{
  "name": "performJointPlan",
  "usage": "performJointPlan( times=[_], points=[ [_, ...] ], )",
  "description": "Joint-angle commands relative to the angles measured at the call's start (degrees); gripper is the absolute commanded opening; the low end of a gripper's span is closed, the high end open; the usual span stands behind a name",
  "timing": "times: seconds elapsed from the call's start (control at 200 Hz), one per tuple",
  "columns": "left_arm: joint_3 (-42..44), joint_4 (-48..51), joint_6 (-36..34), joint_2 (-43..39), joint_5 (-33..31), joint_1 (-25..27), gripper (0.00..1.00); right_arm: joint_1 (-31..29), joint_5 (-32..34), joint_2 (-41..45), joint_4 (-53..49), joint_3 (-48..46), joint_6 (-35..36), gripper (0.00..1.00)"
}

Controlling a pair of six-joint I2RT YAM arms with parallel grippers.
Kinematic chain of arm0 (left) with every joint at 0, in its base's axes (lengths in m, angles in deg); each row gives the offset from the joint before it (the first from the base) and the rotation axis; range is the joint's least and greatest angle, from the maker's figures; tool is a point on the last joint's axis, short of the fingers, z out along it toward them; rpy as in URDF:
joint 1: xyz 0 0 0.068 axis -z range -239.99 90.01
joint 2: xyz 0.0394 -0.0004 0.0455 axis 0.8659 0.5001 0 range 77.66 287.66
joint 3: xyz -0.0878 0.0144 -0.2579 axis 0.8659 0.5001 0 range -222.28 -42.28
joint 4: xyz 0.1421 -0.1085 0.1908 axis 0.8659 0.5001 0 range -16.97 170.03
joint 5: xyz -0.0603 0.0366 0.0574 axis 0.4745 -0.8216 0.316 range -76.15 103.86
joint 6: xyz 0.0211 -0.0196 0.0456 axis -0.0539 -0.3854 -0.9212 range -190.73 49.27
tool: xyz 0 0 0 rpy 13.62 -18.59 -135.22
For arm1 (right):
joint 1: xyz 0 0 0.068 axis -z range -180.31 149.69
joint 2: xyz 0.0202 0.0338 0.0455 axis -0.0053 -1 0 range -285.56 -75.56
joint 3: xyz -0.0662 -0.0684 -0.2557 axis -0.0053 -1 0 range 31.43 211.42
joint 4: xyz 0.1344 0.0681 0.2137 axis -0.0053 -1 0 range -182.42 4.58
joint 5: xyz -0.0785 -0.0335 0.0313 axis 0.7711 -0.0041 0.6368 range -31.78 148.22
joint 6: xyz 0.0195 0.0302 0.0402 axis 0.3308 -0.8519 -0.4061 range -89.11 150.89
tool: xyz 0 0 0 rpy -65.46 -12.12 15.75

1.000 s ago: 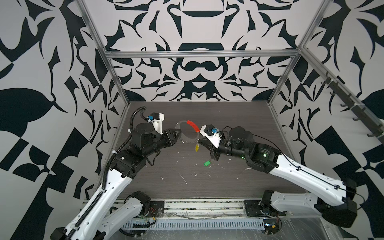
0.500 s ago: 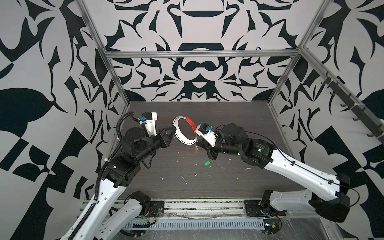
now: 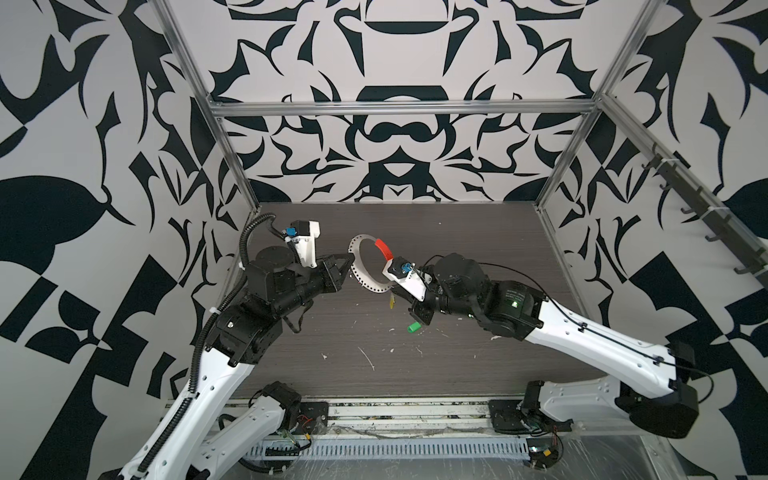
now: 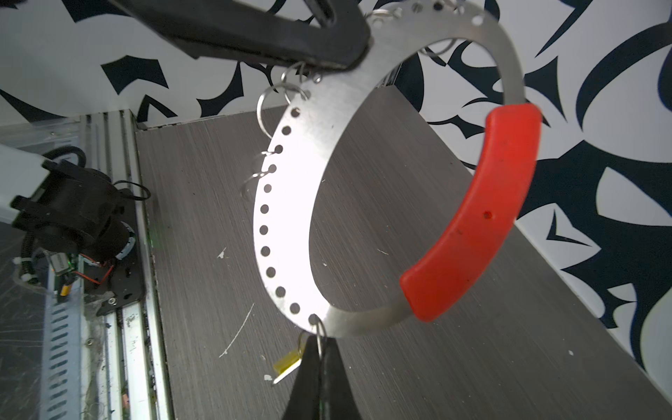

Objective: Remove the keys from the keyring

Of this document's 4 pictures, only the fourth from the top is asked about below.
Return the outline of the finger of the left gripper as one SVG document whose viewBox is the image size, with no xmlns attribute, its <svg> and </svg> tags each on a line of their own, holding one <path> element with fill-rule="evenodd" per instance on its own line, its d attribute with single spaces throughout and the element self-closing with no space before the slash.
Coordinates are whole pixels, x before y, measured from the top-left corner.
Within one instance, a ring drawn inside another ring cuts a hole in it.
<svg viewBox="0 0 672 420">
<path fill-rule="evenodd" d="M 316 26 L 238 1 L 117 1 L 131 17 L 193 57 L 344 70 L 369 48 L 371 31 L 355 1 L 308 1 Z"/>
</svg>

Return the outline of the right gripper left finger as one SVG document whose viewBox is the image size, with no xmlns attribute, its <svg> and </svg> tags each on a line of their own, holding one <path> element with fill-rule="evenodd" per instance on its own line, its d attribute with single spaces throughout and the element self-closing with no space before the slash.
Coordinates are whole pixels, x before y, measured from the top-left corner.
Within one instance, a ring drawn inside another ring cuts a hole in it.
<svg viewBox="0 0 672 420">
<path fill-rule="evenodd" d="M 295 378 L 290 398 L 283 413 L 283 420 L 320 419 L 321 357 L 320 338 L 310 336 L 304 347 L 302 362 Z"/>
</svg>

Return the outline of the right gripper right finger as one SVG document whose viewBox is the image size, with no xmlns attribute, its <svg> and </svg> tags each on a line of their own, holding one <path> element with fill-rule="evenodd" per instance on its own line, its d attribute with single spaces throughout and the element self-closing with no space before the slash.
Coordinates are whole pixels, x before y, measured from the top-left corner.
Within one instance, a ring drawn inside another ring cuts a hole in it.
<svg viewBox="0 0 672 420">
<path fill-rule="evenodd" d="M 322 418 L 362 419 L 338 346 L 326 346 L 322 356 Z"/>
</svg>

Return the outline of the yellow key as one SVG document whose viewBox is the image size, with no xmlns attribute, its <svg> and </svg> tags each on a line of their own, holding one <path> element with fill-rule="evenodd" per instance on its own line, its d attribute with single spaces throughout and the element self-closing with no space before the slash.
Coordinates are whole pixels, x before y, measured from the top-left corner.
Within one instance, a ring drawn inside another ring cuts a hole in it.
<svg viewBox="0 0 672 420">
<path fill-rule="evenodd" d="M 283 358 L 273 365 L 276 376 L 271 381 L 272 386 L 276 386 L 287 376 L 295 372 L 301 365 L 305 349 L 300 346 L 287 353 Z"/>
</svg>

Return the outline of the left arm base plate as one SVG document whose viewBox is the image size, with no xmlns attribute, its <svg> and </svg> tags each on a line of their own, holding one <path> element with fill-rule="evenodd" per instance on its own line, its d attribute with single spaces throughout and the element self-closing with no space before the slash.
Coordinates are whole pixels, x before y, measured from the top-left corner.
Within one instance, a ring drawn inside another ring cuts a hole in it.
<svg viewBox="0 0 672 420">
<path fill-rule="evenodd" d="M 93 306 L 96 317 L 115 313 L 145 296 L 141 254 L 133 231 L 119 257 L 100 263 L 80 255 L 83 267 L 76 274 L 84 284 L 85 302 Z"/>
</svg>

